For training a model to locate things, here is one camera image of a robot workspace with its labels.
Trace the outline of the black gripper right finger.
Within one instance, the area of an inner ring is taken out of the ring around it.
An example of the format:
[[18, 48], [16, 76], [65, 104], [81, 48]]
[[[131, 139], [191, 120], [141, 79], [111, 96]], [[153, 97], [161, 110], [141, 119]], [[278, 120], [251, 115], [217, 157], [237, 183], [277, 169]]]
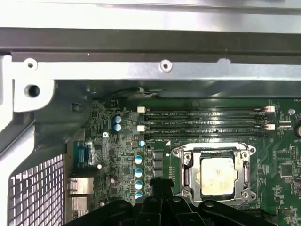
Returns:
[[185, 197], [169, 194], [165, 200], [173, 226], [274, 226], [264, 212], [244, 212], [214, 200], [205, 200], [197, 207]]

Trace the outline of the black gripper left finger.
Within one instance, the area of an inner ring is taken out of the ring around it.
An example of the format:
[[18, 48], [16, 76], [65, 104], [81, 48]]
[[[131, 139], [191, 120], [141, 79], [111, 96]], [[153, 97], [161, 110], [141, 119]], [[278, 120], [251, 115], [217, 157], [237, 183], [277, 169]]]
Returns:
[[76, 218], [66, 226], [159, 226], [163, 200], [163, 179], [151, 180], [151, 196], [142, 197], [135, 205], [116, 200], [103, 207]]

